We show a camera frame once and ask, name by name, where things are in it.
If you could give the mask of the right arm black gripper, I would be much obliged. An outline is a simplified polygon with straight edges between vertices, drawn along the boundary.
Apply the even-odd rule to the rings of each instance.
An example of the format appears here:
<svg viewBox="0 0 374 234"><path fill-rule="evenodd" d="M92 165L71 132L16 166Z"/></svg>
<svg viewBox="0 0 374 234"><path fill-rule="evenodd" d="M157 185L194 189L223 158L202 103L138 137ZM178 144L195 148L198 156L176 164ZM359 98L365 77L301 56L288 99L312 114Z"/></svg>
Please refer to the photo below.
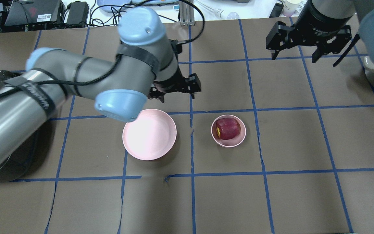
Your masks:
<svg viewBox="0 0 374 234"><path fill-rule="evenodd" d="M266 36L266 49L275 60L280 51L294 46L317 46L311 56L316 63L326 52L340 52L352 39L349 18L331 18L314 13L301 13L291 26L277 21Z"/></svg>

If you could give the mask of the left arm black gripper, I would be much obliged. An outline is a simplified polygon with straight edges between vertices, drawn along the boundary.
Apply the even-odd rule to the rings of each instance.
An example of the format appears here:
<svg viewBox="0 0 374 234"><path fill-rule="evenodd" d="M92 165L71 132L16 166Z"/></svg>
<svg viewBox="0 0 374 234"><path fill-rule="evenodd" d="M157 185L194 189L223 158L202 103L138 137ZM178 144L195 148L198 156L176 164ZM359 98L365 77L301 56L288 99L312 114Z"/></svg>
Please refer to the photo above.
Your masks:
<svg viewBox="0 0 374 234"><path fill-rule="evenodd" d="M188 93L192 99L197 92L202 91L201 81L196 73L190 74L187 78L181 73L174 74L165 81L154 81L147 95L148 99L157 99L165 103L165 94L172 92Z"/></svg>

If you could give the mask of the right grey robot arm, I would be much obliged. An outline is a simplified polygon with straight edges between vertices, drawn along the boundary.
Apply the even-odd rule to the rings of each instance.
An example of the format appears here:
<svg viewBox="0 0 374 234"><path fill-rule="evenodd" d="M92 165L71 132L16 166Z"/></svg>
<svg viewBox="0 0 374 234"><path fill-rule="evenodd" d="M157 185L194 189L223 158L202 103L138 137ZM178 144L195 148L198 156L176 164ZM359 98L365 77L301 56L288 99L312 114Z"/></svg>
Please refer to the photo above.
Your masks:
<svg viewBox="0 0 374 234"><path fill-rule="evenodd" d="M276 22L266 36L266 49L275 60L279 52L296 46L315 46L315 63L324 55L341 54L337 66L362 40L374 63L374 0L308 0L297 20Z"/></svg>

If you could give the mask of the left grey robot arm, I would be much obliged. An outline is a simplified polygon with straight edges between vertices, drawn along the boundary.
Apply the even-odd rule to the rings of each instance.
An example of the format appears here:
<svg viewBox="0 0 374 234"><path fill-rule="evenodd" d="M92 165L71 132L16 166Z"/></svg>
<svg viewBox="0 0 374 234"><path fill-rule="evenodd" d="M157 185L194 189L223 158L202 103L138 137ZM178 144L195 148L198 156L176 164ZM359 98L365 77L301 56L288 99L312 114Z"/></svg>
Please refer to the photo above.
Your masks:
<svg viewBox="0 0 374 234"><path fill-rule="evenodd" d="M136 120L148 99L164 102L172 92L201 92L198 75L184 77L178 55L197 35L178 41L167 36L157 13L144 6L126 12L117 25L120 41L113 62L61 48L42 47L26 61L25 73L0 89L0 165L53 116L70 95L95 101L112 119Z"/></svg>

